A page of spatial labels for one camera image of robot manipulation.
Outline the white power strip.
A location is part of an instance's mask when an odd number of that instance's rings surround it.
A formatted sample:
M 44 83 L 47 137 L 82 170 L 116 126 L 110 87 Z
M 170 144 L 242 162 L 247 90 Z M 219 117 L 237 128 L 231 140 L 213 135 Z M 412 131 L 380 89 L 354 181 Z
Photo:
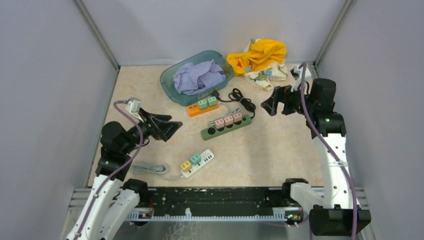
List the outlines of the white power strip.
M 202 169 L 208 163 L 210 163 L 215 157 L 215 155 L 213 154 L 213 152 L 210 149 L 206 149 L 200 155 L 202 157 L 202 161 L 199 165 L 192 166 L 191 170 L 189 170 L 188 172 L 182 172 L 182 170 L 180 168 L 180 172 L 181 172 L 181 174 L 184 178 L 188 179 L 191 176 L 193 176 L 196 172 L 198 172 L 200 169 Z

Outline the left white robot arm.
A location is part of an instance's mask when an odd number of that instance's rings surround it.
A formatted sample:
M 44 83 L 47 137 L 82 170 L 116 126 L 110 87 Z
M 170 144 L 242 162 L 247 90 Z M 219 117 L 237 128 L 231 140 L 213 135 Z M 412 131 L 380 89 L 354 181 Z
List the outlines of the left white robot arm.
M 146 182 L 126 180 L 126 175 L 144 139 L 168 141 L 183 125 L 170 115 L 139 111 L 141 121 L 129 130 L 117 121 L 106 123 L 101 129 L 101 156 L 88 199 L 68 240 L 111 240 L 129 213 L 149 203 L 150 193 Z

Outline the green power strip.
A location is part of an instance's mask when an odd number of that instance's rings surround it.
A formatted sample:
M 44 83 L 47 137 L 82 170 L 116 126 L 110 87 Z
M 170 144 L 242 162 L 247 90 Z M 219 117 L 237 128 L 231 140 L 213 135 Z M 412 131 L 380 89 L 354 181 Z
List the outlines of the green power strip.
M 243 127 L 250 125 L 251 123 L 252 123 L 251 117 L 248 116 L 247 114 L 245 114 L 245 115 L 242 116 L 242 119 L 239 122 L 235 122 L 232 125 L 224 126 L 222 128 L 219 128 L 219 129 L 216 128 L 215 126 L 208 127 L 208 128 L 203 129 L 200 132 L 200 135 L 201 135 L 201 137 L 204 141 L 208 141 L 208 140 L 211 140 L 213 138 L 217 138 L 219 136 L 233 132 L 235 130 L 239 130 Z

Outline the teal charger plug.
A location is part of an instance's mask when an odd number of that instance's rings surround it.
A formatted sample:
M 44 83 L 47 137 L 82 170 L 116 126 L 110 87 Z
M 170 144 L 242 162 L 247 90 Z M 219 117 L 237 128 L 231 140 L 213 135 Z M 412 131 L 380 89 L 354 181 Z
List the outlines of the teal charger plug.
M 191 165 L 198 166 L 202 162 L 202 156 L 200 154 L 195 154 L 190 158 Z

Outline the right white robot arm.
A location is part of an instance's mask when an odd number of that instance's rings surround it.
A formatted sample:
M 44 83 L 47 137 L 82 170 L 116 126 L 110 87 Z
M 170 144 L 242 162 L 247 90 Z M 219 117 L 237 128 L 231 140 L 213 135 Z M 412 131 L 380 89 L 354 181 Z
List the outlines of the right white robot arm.
M 299 84 L 276 86 L 261 107 L 274 116 L 278 104 L 282 103 L 283 115 L 298 113 L 305 116 L 320 159 L 323 195 L 313 190 L 303 178 L 288 178 L 281 193 L 283 203 L 287 206 L 300 204 L 307 213 L 313 235 L 351 237 L 354 240 L 371 222 L 371 213 L 361 207 L 349 173 L 347 130 L 343 116 L 334 111 L 335 94 L 333 80 L 316 78 L 309 94 Z

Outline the yellow charger plug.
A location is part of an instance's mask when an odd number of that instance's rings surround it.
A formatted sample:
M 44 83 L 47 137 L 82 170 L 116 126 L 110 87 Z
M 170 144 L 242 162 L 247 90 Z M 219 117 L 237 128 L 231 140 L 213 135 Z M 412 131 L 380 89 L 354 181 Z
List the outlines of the yellow charger plug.
M 186 172 L 188 172 L 189 170 L 191 170 L 192 169 L 192 163 L 189 161 L 189 160 L 186 160 L 185 162 L 183 162 L 181 165 L 180 165 L 180 168 L 181 168 L 181 171 L 183 172 L 183 173 L 186 173 Z

